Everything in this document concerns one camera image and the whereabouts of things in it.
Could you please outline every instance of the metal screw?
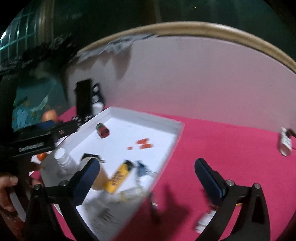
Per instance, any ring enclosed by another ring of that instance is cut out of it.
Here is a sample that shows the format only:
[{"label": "metal screw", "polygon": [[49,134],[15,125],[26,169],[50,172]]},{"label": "metal screw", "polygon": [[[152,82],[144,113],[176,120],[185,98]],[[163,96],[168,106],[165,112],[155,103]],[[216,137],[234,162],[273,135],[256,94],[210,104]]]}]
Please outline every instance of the metal screw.
[{"label": "metal screw", "polygon": [[63,180],[60,182],[59,186],[62,186],[62,187],[65,187],[69,184],[69,181],[68,180]]},{"label": "metal screw", "polygon": [[234,181],[233,181],[233,180],[227,180],[227,181],[226,181],[226,184],[227,184],[228,186],[233,186],[233,185],[234,185]]},{"label": "metal screw", "polygon": [[259,183],[255,183],[255,184],[254,184],[254,187],[255,187],[256,189],[260,189],[260,188],[261,188],[261,185],[260,185]]},{"label": "metal screw", "polygon": [[36,185],[34,186],[34,189],[35,189],[35,190],[39,190],[40,188],[42,188],[41,184],[36,184]]}]

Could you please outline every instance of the crumpled paper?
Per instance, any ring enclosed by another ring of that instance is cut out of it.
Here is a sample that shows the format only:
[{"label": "crumpled paper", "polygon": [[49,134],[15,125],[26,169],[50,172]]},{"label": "crumpled paper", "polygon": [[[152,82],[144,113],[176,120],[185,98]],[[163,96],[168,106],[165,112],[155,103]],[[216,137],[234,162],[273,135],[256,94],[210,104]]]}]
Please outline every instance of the crumpled paper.
[{"label": "crumpled paper", "polygon": [[152,34],[137,34],[137,35],[129,35],[129,36],[117,38],[115,40],[112,40],[105,46],[78,53],[76,55],[76,58],[79,58],[77,61],[77,64],[81,63],[82,61],[85,61],[89,57],[100,55],[104,51],[106,51],[107,53],[113,53],[117,55],[123,50],[129,48],[134,42],[141,41],[143,39],[156,38],[156,37],[157,35],[152,35]]}]

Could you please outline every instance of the green and red can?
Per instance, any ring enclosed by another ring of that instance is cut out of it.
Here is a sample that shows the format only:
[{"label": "green and red can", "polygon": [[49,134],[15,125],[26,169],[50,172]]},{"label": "green and red can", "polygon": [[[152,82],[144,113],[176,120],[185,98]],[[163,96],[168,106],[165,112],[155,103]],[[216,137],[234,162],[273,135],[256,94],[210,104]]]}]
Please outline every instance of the green and red can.
[{"label": "green and red can", "polygon": [[96,130],[101,138],[105,138],[110,135],[109,129],[105,127],[103,123],[97,124]]}]

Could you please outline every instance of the orange ball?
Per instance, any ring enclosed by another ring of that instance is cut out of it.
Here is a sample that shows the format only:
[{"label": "orange ball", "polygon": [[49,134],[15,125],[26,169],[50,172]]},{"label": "orange ball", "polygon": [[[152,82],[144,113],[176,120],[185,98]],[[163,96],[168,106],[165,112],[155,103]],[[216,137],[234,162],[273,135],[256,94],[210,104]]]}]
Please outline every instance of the orange ball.
[{"label": "orange ball", "polygon": [[50,120],[52,120],[54,123],[57,123],[59,121],[55,110],[48,110],[42,115],[42,122]]},{"label": "orange ball", "polygon": [[43,161],[47,156],[48,156],[47,153],[43,152],[43,153],[40,153],[40,154],[37,155],[37,159],[39,161]]}]

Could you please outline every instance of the white wall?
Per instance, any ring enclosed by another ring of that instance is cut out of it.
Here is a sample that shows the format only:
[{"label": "white wall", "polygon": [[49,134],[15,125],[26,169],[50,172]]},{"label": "white wall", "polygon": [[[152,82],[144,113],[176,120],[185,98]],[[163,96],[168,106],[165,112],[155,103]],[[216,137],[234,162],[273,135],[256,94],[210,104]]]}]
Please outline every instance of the white wall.
[{"label": "white wall", "polygon": [[66,72],[100,82],[107,105],[279,131],[296,129],[296,75],[254,49],[201,37],[160,37]]}]

